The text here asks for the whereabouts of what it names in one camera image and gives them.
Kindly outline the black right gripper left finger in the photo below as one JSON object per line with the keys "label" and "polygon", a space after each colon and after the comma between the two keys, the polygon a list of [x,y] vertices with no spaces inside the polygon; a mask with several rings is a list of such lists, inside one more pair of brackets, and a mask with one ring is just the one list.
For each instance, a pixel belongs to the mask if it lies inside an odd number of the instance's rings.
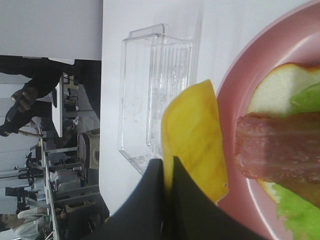
{"label": "black right gripper left finger", "polygon": [[159,240],[164,200],[163,161],[151,159],[140,182],[103,229],[105,240]]}

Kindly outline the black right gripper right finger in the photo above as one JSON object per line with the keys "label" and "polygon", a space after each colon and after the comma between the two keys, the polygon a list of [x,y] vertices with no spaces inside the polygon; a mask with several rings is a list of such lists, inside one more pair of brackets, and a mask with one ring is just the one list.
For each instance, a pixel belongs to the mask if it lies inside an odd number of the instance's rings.
{"label": "black right gripper right finger", "polygon": [[263,240],[216,206],[187,173],[177,156],[164,160],[165,240]]}

